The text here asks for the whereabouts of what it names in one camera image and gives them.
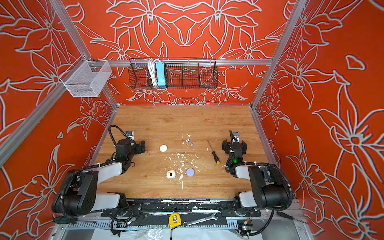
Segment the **white earbuds charging case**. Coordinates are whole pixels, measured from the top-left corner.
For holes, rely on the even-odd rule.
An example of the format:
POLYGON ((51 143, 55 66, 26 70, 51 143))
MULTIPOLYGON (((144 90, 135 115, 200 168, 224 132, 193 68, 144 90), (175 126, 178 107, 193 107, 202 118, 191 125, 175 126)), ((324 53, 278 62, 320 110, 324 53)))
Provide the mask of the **white earbuds charging case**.
POLYGON ((162 153, 165 153, 167 150, 168 150, 168 146, 167 145, 161 145, 159 147, 159 150, 162 152, 162 153))

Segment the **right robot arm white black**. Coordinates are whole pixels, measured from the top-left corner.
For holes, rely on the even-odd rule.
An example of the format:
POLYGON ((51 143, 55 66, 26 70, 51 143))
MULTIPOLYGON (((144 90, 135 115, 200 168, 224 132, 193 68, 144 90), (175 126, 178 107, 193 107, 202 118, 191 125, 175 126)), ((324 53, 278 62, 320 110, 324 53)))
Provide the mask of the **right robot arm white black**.
POLYGON ((283 211, 293 203, 293 189, 284 172, 275 164, 247 162, 247 144, 240 141, 239 133, 229 131, 230 140, 222 143, 229 156, 225 170, 234 178, 250 181, 251 190, 237 193, 234 197, 236 209, 255 208, 283 211))

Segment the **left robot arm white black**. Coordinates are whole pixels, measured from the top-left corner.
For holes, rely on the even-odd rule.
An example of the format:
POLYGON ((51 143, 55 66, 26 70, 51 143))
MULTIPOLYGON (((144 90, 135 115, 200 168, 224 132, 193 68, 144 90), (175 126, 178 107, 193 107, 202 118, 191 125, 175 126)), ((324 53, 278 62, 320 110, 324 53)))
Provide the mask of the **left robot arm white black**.
POLYGON ((134 132, 111 125, 108 133, 115 152, 104 163, 68 171, 53 203, 52 212, 68 219, 98 211, 126 212, 129 205, 123 193, 98 193, 98 185, 118 177, 133 167, 133 158, 146 152, 145 141, 136 142, 134 132))

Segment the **small white open case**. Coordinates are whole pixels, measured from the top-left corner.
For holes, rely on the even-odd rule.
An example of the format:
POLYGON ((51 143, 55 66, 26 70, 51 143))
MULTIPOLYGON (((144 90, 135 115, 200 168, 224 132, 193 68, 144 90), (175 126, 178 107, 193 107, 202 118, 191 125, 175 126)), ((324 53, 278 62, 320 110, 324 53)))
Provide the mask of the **small white open case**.
POLYGON ((166 177, 168 179, 174 179, 177 176, 177 173, 175 170, 169 170, 166 172, 166 177))

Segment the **purple round case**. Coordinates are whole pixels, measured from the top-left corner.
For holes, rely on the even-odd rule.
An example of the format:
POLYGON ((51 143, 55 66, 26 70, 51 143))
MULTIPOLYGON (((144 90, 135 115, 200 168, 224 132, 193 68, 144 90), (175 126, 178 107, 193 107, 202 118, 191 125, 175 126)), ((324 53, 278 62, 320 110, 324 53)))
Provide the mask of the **purple round case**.
POLYGON ((186 174, 188 177, 193 177, 195 175, 195 170, 193 168, 188 168, 186 174))

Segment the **yellow black screwdriver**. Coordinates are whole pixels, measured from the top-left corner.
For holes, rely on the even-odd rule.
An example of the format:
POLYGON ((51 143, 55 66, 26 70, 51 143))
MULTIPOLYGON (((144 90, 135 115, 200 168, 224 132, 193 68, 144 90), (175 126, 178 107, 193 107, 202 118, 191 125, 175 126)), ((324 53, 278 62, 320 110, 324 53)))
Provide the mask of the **yellow black screwdriver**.
POLYGON ((211 152, 212 152, 212 155, 213 155, 213 158, 214 158, 215 163, 216 163, 217 165, 220 165, 221 162, 220 162, 219 157, 217 156, 216 152, 213 150, 212 145, 211 145, 211 143, 209 142, 209 140, 207 140, 207 142, 208 142, 208 144, 209 144, 209 146, 210 146, 210 149, 211 149, 211 152))

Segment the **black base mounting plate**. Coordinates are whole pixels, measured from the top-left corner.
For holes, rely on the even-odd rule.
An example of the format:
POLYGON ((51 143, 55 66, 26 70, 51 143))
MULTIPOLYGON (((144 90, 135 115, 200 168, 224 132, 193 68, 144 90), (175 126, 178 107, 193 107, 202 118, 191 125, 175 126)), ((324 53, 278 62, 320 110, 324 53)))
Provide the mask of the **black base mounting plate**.
POLYGON ((225 226, 228 220, 257 218, 261 212, 253 207, 239 208, 233 199, 127 199, 128 208, 118 207, 102 212, 102 217, 112 216, 128 220, 130 226, 166 226, 171 214, 179 214, 184 222, 191 222, 212 215, 216 220, 207 220, 195 226, 225 226))

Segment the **silver wrench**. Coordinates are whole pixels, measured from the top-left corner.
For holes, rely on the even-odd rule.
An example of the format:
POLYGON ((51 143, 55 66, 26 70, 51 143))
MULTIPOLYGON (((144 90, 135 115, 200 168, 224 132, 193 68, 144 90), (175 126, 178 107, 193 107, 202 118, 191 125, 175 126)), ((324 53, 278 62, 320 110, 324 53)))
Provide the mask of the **silver wrench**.
POLYGON ((183 227, 188 227, 188 226, 192 226, 192 225, 196 225, 196 224, 199 224, 199 223, 202 223, 202 222, 206 222, 206 221, 210 221, 210 220, 217 220, 218 219, 218 215, 217 214, 212 214, 208 217, 204 217, 204 218, 201 218, 201 219, 198 219, 198 220, 193 220, 193 221, 190 221, 190 222, 184 222, 183 223, 183 227))

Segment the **yellow tape measure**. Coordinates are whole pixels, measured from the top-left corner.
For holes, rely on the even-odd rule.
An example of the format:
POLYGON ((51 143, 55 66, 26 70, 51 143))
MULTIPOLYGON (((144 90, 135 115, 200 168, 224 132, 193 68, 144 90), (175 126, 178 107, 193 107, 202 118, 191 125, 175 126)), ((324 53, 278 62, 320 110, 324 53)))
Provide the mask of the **yellow tape measure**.
POLYGON ((182 225, 181 216, 178 213, 173 213, 169 217, 170 229, 177 228, 182 225))

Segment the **light blue box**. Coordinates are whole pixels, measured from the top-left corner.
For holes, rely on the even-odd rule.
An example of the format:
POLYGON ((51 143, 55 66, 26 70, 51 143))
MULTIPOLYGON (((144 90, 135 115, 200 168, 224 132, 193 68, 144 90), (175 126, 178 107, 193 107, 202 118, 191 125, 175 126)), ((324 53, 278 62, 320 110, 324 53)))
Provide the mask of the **light blue box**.
POLYGON ((158 86, 159 88, 165 88, 166 87, 165 64, 163 62, 157 62, 156 69, 157 69, 158 86))

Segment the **clear plastic bin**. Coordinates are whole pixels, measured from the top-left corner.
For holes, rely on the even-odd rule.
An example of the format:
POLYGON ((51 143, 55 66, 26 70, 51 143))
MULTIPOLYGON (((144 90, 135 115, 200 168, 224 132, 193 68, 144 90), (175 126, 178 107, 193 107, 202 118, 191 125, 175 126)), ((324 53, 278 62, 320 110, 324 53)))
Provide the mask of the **clear plastic bin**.
POLYGON ((97 66, 90 66, 88 61, 80 61, 61 80, 66 90, 75 98, 97 98, 112 69, 108 61, 96 61, 97 66))

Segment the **black screwdriver on frame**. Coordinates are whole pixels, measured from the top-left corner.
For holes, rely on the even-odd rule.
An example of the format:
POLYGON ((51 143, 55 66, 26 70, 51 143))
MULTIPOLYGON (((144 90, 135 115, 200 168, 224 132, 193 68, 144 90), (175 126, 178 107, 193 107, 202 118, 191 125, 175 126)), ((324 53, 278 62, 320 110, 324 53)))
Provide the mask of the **black screwdriver on frame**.
POLYGON ((285 219, 289 219, 289 220, 292 220, 292 221, 297 221, 297 222, 300 222, 300 223, 303 223, 303 224, 307 224, 307 222, 305 222, 304 220, 300 220, 300 219, 297 219, 297 218, 294 218, 293 216, 290 216, 284 212, 277 212, 277 215, 282 217, 282 218, 285 218, 285 219))

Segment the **green handled tool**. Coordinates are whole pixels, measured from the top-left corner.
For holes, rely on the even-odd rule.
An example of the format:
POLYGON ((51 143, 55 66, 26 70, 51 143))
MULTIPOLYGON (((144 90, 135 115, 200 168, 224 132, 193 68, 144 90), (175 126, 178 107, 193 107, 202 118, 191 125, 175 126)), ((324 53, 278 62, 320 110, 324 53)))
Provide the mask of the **green handled tool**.
POLYGON ((75 225, 77 223, 96 223, 96 221, 92 220, 79 220, 77 218, 75 219, 68 219, 65 217, 57 217, 53 219, 53 222, 58 225, 65 225, 65 224, 72 224, 75 225))

